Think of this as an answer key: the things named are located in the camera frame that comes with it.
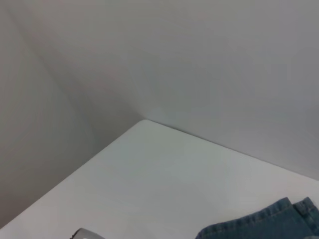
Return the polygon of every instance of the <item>jeans seam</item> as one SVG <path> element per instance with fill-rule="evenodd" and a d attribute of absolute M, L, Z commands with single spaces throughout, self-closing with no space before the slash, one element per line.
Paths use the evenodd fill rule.
<path fill-rule="evenodd" d="M 204 235 L 201 235 L 200 238 L 203 238 L 203 237 L 206 237 L 206 236 L 211 236 L 211 235 L 216 234 L 216 233 L 222 233 L 222 232 L 224 232 L 224 231 L 237 230 L 237 229 L 239 229 L 239 228 L 246 227 L 246 226 L 249 226 L 249 225 L 255 225 L 255 224 L 257 224 L 257 223 L 262 222 L 263 220 L 272 218 L 272 217 L 274 217 L 274 216 L 276 216 L 276 215 L 278 215 L 278 214 L 280 214 L 280 213 L 283 213 L 284 211 L 286 211 L 286 210 L 287 210 L 289 207 L 291 207 L 291 206 L 292 206 L 292 205 L 289 205 L 289 206 L 283 208 L 283 209 L 282 209 L 281 211 L 279 211 L 279 212 L 273 213 L 273 214 L 271 214 L 271 215 L 269 215 L 269 216 L 267 216 L 267 217 L 265 217 L 265 218 L 256 220 L 256 221 L 254 221 L 254 222 L 245 223 L 245 224 L 242 224 L 242 225 L 240 225 L 240 226 L 237 226 L 237 227 L 231 228 L 231 229 L 221 229 L 221 230 L 218 230 L 218 231 L 215 231 L 215 232 L 206 233 L 206 234 L 204 234 Z"/>
<path fill-rule="evenodd" d="M 313 211 L 314 209 L 316 209 L 315 206 L 313 206 L 312 208 L 309 208 L 308 210 L 308 216 L 309 216 L 309 219 L 311 220 L 311 224 L 312 226 L 315 228 L 316 231 L 318 231 L 319 229 L 319 226 L 317 225 L 316 221 L 314 220 L 312 214 L 311 214 L 311 211 Z"/>

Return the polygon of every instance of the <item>metal object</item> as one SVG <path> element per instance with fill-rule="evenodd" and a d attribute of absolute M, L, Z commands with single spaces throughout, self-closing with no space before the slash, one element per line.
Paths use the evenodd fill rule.
<path fill-rule="evenodd" d="M 75 234 L 71 237 L 71 239 L 104 239 L 104 238 L 89 230 L 80 228 L 79 230 L 75 232 Z"/>

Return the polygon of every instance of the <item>white surface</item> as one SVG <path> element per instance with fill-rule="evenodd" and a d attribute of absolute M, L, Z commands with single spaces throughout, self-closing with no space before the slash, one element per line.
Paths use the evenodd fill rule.
<path fill-rule="evenodd" d="M 0 4 L 0 228 L 100 149 Z"/>
<path fill-rule="evenodd" d="M 194 239 L 319 182 L 144 120 L 0 230 L 3 239 Z"/>
<path fill-rule="evenodd" d="M 103 145 L 141 119 L 319 180 L 318 0 L 0 0 Z"/>

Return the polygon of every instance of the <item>blue jeans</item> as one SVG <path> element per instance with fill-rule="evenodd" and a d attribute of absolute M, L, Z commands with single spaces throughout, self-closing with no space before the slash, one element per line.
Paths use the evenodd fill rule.
<path fill-rule="evenodd" d="M 196 239 L 314 239 L 317 236 L 319 211 L 310 198 L 295 204 L 283 198 L 243 218 L 208 226 Z"/>

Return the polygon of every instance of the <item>white wall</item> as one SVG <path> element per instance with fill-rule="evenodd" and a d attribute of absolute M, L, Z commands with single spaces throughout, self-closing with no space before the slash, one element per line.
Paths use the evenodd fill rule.
<path fill-rule="evenodd" d="M 0 6 L 0 227 L 100 149 Z"/>
<path fill-rule="evenodd" d="M 319 179 L 319 1 L 4 2 L 104 145 L 148 118 Z"/>

